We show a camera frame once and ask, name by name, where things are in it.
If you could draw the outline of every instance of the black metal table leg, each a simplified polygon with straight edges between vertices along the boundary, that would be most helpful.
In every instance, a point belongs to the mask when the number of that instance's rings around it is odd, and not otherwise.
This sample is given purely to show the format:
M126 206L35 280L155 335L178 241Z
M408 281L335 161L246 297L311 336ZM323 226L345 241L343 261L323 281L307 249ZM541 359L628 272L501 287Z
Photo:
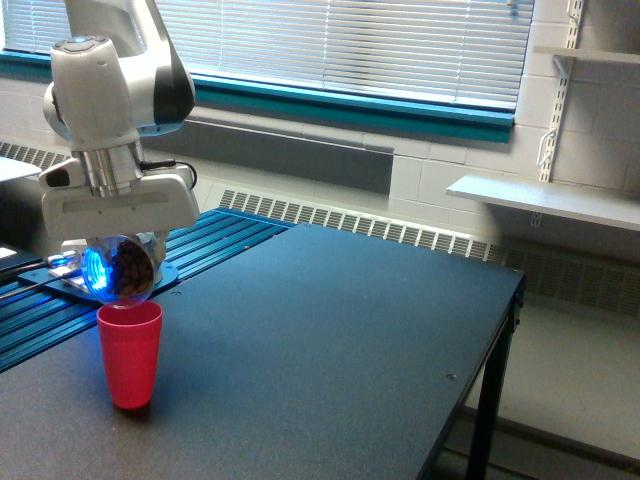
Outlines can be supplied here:
M500 395L515 324L515 308L515 304L509 308L507 322L484 367L478 414L467 466L467 480L484 479L487 464L489 463L491 440L493 439L493 432L498 418Z

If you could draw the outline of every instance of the white shelf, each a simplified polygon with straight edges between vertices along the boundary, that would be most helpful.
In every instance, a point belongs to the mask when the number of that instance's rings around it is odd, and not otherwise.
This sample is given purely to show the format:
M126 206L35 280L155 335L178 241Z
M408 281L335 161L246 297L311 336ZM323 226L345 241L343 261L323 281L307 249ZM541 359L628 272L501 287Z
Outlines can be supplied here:
M37 175L41 171L38 167L29 163L0 157L0 182Z
M640 198L506 176L466 175L449 195L640 231Z
M584 50L580 48L534 47L535 53L547 53L559 57L577 58L592 62L628 63L640 65L640 54Z

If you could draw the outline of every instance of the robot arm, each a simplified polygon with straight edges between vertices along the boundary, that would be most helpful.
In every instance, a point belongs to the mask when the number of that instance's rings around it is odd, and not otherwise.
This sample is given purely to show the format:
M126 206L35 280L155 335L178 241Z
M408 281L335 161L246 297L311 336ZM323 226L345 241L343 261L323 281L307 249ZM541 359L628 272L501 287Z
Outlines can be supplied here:
M189 168L144 169L140 136L177 130L194 105L193 83L154 1L65 3L74 37L51 50L44 111L72 158L40 176L50 236L162 238L193 224Z
M179 129L194 106L194 88L155 3L66 0L65 4L73 37L101 36L113 43L127 84L132 120L140 134L159 135ZM58 57L61 70L65 59ZM69 132L56 108L55 84L54 78L45 94L45 117L56 132L68 138Z

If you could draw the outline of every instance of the window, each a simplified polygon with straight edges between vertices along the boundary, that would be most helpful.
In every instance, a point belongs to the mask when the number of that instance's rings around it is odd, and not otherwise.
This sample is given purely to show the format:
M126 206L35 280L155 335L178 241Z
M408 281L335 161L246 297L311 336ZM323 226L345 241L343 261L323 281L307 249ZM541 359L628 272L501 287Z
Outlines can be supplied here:
M5 48L68 36L63 0L2 0ZM534 0L157 0L192 72L515 110Z

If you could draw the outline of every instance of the window sill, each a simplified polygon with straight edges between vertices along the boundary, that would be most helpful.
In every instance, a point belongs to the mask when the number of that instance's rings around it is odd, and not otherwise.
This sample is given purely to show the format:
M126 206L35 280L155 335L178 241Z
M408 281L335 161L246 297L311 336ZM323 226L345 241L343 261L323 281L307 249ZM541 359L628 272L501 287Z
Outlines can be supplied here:
M0 51L0 72L51 78L48 55ZM514 115L443 105L328 93L192 74L203 106L245 108L268 115L304 117L349 128L403 134L430 134L498 143L511 138Z

